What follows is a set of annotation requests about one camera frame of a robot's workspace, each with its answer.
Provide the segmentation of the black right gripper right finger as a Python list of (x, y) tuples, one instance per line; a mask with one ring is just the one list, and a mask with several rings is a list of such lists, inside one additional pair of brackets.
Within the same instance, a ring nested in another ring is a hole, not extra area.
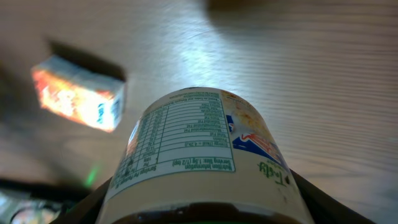
[(290, 171), (315, 223), (375, 224), (324, 193), (293, 170)]

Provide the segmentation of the orange snack packet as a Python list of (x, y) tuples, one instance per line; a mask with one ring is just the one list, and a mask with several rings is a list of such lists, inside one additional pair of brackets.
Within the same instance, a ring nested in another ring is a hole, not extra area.
[(31, 75), (42, 109), (108, 133), (120, 123), (124, 109), (123, 81), (56, 55), (32, 67)]

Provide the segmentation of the green lid jar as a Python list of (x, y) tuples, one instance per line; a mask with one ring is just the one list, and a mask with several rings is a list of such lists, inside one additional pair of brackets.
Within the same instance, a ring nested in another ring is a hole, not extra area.
[(258, 111), (217, 88), (186, 88), (145, 110), (98, 223), (312, 223)]

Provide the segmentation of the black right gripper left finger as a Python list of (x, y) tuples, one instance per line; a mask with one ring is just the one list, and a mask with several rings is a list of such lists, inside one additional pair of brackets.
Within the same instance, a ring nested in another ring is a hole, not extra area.
[(95, 224), (111, 178), (50, 224)]

